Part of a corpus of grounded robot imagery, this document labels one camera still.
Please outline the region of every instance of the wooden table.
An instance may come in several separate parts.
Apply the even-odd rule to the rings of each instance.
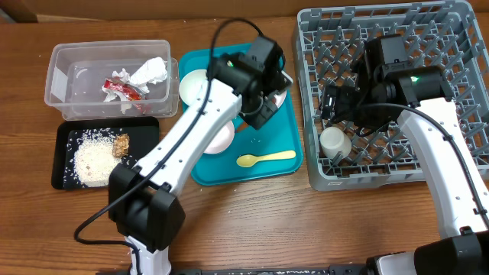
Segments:
[[[485,40],[489,19],[478,15]],[[44,104],[47,65],[60,43],[166,39],[172,56],[208,48],[221,20],[113,21],[0,25],[0,274],[93,274],[127,268],[126,247],[86,246],[75,228],[108,200],[107,190],[65,192],[50,185],[57,127],[63,122]],[[254,20],[277,40],[293,74],[294,17]],[[251,41],[252,28],[226,29],[218,45]],[[302,139],[298,86],[291,90]],[[162,137],[175,118],[160,120]],[[202,269],[327,267],[364,263],[367,257],[413,250],[439,239],[425,183],[343,192],[309,186],[300,169],[246,183],[205,188],[192,179],[181,202],[186,221],[171,245],[174,267]],[[87,238],[120,240],[107,216],[88,227]]]

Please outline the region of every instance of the black tray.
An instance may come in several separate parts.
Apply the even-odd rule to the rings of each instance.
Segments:
[[[51,175],[53,188],[79,189],[83,187],[79,180],[69,176],[70,173],[65,174],[65,170],[73,171],[73,163],[70,163],[69,160],[73,157],[78,146],[75,140],[80,138],[84,130],[105,128],[111,128],[115,134],[129,134],[129,155],[131,157],[126,157],[122,163],[127,167],[133,167],[136,160],[144,157],[160,141],[160,124],[153,117],[66,121],[59,126],[56,136],[53,173]]]

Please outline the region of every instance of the gray dish rack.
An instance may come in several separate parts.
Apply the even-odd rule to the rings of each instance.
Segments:
[[[351,61],[362,54],[366,41],[387,34],[403,36],[415,66],[444,69],[456,95],[461,131],[481,175],[489,179],[487,50],[470,4],[440,1],[299,12],[293,46],[311,186],[332,191],[425,180],[415,152],[394,122],[389,131],[367,137],[355,135],[352,123],[336,125],[351,138],[351,153],[343,160],[338,156],[330,160],[319,146],[327,122],[318,110],[324,88],[354,86]]]

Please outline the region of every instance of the plastic spoon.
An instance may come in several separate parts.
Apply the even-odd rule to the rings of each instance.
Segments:
[[[240,167],[252,167],[254,166],[257,162],[259,161],[265,161],[265,160],[288,160],[291,158],[296,157],[296,151],[294,150],[286,150],[283,152],[279,153],[274,153],[274,154],[268,154],[264,156],[254,156],[252,154],[245,154],[243,156],[240,156],[237,160],[236,163]]]

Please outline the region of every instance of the wood grain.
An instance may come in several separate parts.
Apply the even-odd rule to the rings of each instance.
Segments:
[[[478,15],[489,39],[489,19]],[[294,17],[254,20],[276,39],[293,74]],[[110,21],[0,25],[0,274],[92,274],[126,268],[125,247],[85,246],[73,231],[107,203],[107,190],[64,192],[50,186],[54,141],[63,122],[44,104],[47,65],[60,43],[166,39],[172,56],[208,48],[220,20]],[[236,24],[219,45],[250,41]],[[302,139],[298,86],[291,90]],[[161,119],[162,137],[176,122]],[[177,268],[325,267],[408,251],[439,239],[425,183],[342,192],[309,186],[306,160],[281,176],[206,188],[192,179],[183,191],[185,225],[170,248]],[[106,216],[87,238],[122,239]]]
[[[224,18],[295,16],[304,8],[356,5],[390,5],[410,0],[2,0],[0,7],[12,10],[17,18],[28,15],[55,15],[65,18],[102,20]],[[476,12],[489,11],[487,0],[468,0]]]

